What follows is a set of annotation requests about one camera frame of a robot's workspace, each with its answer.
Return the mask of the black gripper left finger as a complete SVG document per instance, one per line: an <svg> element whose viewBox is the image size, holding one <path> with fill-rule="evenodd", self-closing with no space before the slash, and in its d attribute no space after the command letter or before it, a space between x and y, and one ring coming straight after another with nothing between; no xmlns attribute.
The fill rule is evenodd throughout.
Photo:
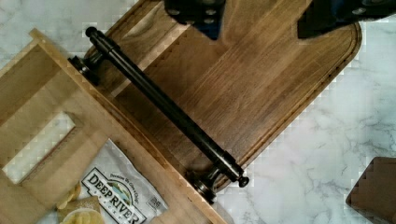
<svg viewBox="0 0 396 224"><path fill-rule="evenodd" d="M166 13L211 40L219 38L226 0L163 0Z"/></svg>

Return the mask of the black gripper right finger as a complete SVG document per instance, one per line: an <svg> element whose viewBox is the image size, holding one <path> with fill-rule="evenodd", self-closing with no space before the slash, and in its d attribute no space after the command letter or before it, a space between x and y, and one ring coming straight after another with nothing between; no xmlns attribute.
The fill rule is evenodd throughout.
<svg viewBox="0 0 396 224"><path fill-rule="evenodd" d="M297 21L299 39L315 38L358 21L376 21L396 11L396 0L312 0Z"/></svg>

